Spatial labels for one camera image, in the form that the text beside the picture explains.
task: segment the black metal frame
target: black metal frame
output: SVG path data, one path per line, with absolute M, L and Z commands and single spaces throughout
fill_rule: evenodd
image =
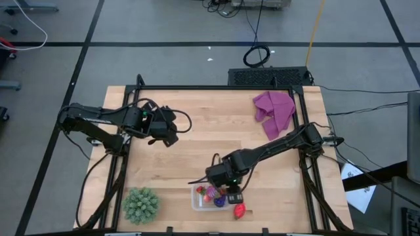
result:
M 290 95 L 290 97 L 293 99 L 293 101 L 295 102 L 295 96 L 294 94 L 298 94 L 298 98 L 299 98 L 299 103 L 301 106 L 301 111 L 302 111 L 302 115 L 303 115 L 303 121 L 305 124 L 309 123 L 309 118 L 308 118 L 308 113 L 306 110 L 306 102 L 305 102 L 305 98 L 304 98 L 304 94 L 303 94 L 303 88 L 302 86 L 271 86 L 271 87 L 250 87 L 250 86 L 245 86 L 245 87 L 240 87 L 240 86 L 161 86 L 161 85 L 145 85 L 144 81 L 142 80 L 141 76 L 137 77 L 137 83 L 136 85 L 127 85 L 125 87 L 125 92 L 124 92 L 124 98 L 123 98 L 123 106 L 129 103 L 129 97 L 130 95 L 132 95 L 134 93 L 134 100 L 138 99 L 141 90 L 286 90 L 288 92 L 288 94 Z M 299 126 L 299 119 L 297 116 L 297 112 L 295 112 L 293 114 L 293 124 L 295 126 L 295 128 L 297 128 Z M 121 169 L 120 171 L 122 171 L 124 173 L 124 178 L 123 178 L 123 182 L 125 180 L 125 173 L 127 170 L 127 163 L 128 163 L 128 158 L 129 158 L 129 154 L 127 154 L 126 156 L 123 157 L 118 157 L 118 156 L 113 156 L 112 160 L 111 160 L 111 165 L 110 165 L 110 171 L 108 174 L 108 180 L 107 180 L 107 184 L 106 184 L 106 191 L 105 194 L 109 193 L 113 182 L 114 182 L 114 178 L 116 175 L 116 167 L 117 167 L 117 162 L 118 159 L 122 158 L 122 165 L 121 165 Z M 307 168 L 306 165 L 306 155 L 305 153 L 303 153 L 302 151 L 299 152 L 299 158 L 301 160 L 301 164 L 302 164 L 302 168 Z M 320 178 L 320 172 L 318 169 L 318 164 L 316 162 L 316 160 L 311 159 L 312 161 L 312 170 L 313 170 L 313 177 L 314 177 L 314 182 L 316 183 L 316 188 L 317 190 L 320 192 L 321 196 L 323 197 L 323 191 L 322 191 L 322 183 L 321 183 L 321 178 Z M 37 185 L 34 186 L 34 188 L 41 188 L 41 185 Z M 50 236 L 50 235 L 78 235 L 78 236 L 94 236 L 94 235 L 101 235 L 103 236 L 105 233 L 117 233 L 117 224 L 118 224 L 118 220 L 119 220 L 119 214 L 120 214 L 120 207 L 121 207 L 121 201 L 122 201 L 122 195 L 123 195 L 123 189 L 124 189 L 124 183 L 122 183 L 121 187 L 118 189 L 117 193 L 116 193 L 116 198 L 115 198 L 115 208 L 114 208 L 114 213 L 112 216 L 112 225 L 110 228 L 105 228 L 105 224 L 106 224 L 106 218 L 108 215 L 108 209 L 106 209 L 103 213 L 103 215 L 100 218 L 99 221 L 99 225 L 98 225 L 98 229 L 77 229 L 75 231 L 65 231 L 65 232 L 56 232 L 56 233 L 42 233 L 42 234 L 37 234 L 38 236 Z M 305 190 L 305 196 L 306 196 L 306 203 L 307 203 L 307 207 L 308 207 L 308 216 L 309 216 L 309 221 L 310 221 L 310 226 L 311 226 L 311 231 L 312 233 L 317 233 L 317 234 L 322 234 L 322 235 L 366 235 L 366 234 L 359 234 L 359 233 L 354 233 L 354 232 L 342 232 L 342 231 L 331 231 L 330 230 L 330 226 L 329 226 L 329 219 L 327 217 L 327 214 L 325 213 L 324 209 L 320 207 L 320 212 L 321 212 L 321 216 L 322 216 L 322 223 L 323 223 L 323 227 L 324 229 L 318 229 L 318 225 L 316 223 L 316 215 L 315 215 L 315 209 L 314 209 L 314 204 L 313 204 L 313 200 L 312 200 L 312 193 L 309 190 L 309 188 L 305 185 L 304 187 Z M 168 227 L 167 228 L 167 232 L 142 232 L 141 235 L 142 236 L 152 236 L 152 235 L 210 235 L 211 233 L 173 233 L 173 228 L 172 227 Z M 245 235 L 287 235 L 286 233 L 269 233 L 267 228 L 262 228 L 262 233 L 219 233 L 219 235 L 241 235 L 241 236 L 245 236 Z

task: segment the white cable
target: white cable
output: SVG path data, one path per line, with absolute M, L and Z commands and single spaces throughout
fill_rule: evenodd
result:
M 41 30 L 44 34 L 45 34 L 45 40 L 44 42 L 36 47 L 32 47 L 32 48 L 26 48 L 26 49 L 16 49 L 16 48 L 12 48 L 12 47 L 8 47 L 2 43 L 0 43 L 1 46 L 5 47 L 6 49 L 11 49 L 11 50 L 17 50 L 17 51 L 21 51 L 21 50 L 33 50 L 33 49 L 40 49 L 41 47 L 43 47 L 45 45 L 45 43 L 47 42 L 48 39 L 48 34 L 47 32 L 45 32 L 41 27 L 39 27 L 35 22 L 33 22 L 24 12 L 24 10 L 20 7 L 19 3 L 16 2 L 16 0 L 13 0 L 14 3 L 16 3 L 16 5 L 18 6 L 18 8 L 20 9 L 20 11 L 22 12 L 22 14 L 26 17 L 26 19 L 28 19 L 34 26 L 36 26 L 39 30 Z

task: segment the white paper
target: white paper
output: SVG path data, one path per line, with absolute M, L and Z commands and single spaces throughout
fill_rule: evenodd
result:
M 362 174 L 358 168 L 354 167 L 351 164 L 346 163 L 341 170 L 341 179 L 347 179 L 352 176 Z M 346 192 L 347 202 L 358 209 L 360 212 L 365 214 L 366 209 L 368 209 L 370 199 L 372 198 L 373 192 L 375 191 L 376 186 L 365 187 L 364 189 L 357 189 L 353 191 Z

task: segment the gray machine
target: gray machine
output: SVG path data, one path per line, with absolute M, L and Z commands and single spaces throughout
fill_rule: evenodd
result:
M 241 5 L 242 0 L 232 0 L 232 7 L 238 7 Z M 290 6 L 291 0 L 264 0 L 262 5 L 264 7 L 271 7 L 274 9 L 281 9 L 283 7 Z M 246 7 L 259 7 L 261 6 L 261 0 L 243 0 L 243 4 Z

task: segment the wooden table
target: wooden table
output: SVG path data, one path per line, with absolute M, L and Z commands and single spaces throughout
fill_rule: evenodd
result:
M 121 106 L 125 87 L 108 87 L 104 108 Z M 187 182 L 204 176 L 214 153 L 224 156 L 235 149 L 256 148 L 268 142 L 260 123 L 255 121 L 252 98 L 261 90 L 142 90 L 140 97 L 151 98 L 160 106 L 168 105 L 188 113 L 193 120 L 192 130 L 179 134 L 179 141 L 166 148 L 161 142 L 149 146 L 146 140 L 133 138 L 125 179 L 123 199 L 132 187 L 150 187 L 161 199 L 161 210 L 155 222 L 136 226 L 124 219 L 120 212 L 118 231 L 175 232 L 261 232 L 267 227 L 271 233 L 310 232 L 308 209 L 297 150 L 289 150 L 259 163 L 243 196 L 247 212 L 235 220 L 232 211 L 197 212 L 191 207 L 191 186 Z M 304 87 L 310 121 L 328 125 L 319 87 Z M 296 96 L 299 123 L 301 109 Z M 188 127 L 181 114 L 175 123 L 179 130 Z M 115 133 L 116 127 L 101 125 Z M 284 136 L 294 129 L 293 123 Z M 328 128 L 318 128 L 321 135 Z M 335 157 L 332 147 L 325 147 L 327 156 Z M 89 168 L 104 154 L 102 146 L 94 147 Z M 81 222 L 86 222 L 104 196 L 110 169 L 108 157 L 89 176 L 80 208 Z M 318 159 L 326 201 L 342 221 L 352 228 L 345 192 L 338 164 L 331 159 Z M 318 228 L 322 229 L 319 206 L 314 200 Z M 110 204 L 107 226 L 110 226 L 114 203 Z

